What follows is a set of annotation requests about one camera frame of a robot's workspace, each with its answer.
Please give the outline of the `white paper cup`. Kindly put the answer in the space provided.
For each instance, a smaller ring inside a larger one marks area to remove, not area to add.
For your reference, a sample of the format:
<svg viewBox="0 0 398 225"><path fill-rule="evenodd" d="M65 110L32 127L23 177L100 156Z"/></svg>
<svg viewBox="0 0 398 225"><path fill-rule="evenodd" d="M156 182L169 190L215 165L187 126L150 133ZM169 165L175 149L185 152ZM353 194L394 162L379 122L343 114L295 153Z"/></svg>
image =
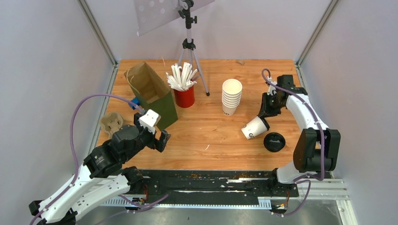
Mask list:
<svg viewBox="0 0 398 225"><path fill-rule="evenodd" d="M241 128L243 135L246 139L250 140L264 132L267 132L270 129L269 124L266 122L264 118L260 118L256 116L249 123L244 125Z"/></svg>

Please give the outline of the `black plastic cup lid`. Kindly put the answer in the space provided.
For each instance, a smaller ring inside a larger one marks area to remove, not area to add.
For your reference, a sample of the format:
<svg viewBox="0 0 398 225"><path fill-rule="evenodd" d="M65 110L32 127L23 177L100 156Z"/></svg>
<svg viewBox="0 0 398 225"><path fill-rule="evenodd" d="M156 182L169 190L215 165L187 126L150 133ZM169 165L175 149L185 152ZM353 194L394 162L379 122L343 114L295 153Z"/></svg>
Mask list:
<svg viewBox="0 0 398 225"><path fill-rule="evenodd" d="M286 141L280 133L272 132L264 137L263 145L270 152L279 152L285 147Z"/></svg>

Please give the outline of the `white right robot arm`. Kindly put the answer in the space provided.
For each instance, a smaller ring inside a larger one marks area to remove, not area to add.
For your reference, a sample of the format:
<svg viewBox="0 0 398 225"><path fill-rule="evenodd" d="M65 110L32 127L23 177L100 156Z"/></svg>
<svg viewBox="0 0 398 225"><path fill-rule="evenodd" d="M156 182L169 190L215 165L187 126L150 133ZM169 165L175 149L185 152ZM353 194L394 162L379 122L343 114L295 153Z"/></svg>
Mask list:
<svg viewBox="0 0 398 225"><path fill-rule="evenodd" d="M260 124L269 130L266 118L281 114L285 107L301 130L293 160L277 168L276 178L268 182L269 192L278 196L286 191L287 184L304 177L323 180L327 172L333 171L337 165L341 134L319 118L310 104L307 91L294 84L292 75L281 75L276 81L267 78L266 83L269 89L262 94L258 114Z"/></svg>

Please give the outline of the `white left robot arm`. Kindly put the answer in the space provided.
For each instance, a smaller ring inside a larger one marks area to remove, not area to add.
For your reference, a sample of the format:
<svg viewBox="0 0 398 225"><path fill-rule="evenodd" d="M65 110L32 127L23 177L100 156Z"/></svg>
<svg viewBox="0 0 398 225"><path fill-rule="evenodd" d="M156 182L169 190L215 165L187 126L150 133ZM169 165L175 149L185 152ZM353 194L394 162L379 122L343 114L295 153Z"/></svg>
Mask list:
<svg viewBox="0 0 398 225"><path fill-rule="evenodd" d="M145 147L163 152L171 135L162 130L156 139L161 116L153 110L134 115L133 125L124 125L112 138L94 148L78 173L45 200L32 201L29 210L40 225L73 225L103 202L130 191L140 193L143 175L135 167L122 165Z"/></svg>

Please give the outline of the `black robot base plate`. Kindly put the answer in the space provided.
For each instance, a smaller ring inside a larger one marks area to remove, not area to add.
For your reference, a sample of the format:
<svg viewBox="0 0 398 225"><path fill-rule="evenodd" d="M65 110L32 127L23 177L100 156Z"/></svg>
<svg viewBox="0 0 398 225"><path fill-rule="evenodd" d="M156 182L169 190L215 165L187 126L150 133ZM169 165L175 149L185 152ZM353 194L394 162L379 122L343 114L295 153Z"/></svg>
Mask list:
<svg viewBox="0 0 398 225"><path fill-rule="evenodd" d="M297 185L281 184L272 171L141 170L143 179L126 197L187 206L254 206L260 197L287 200L299 195Z"/></svg>

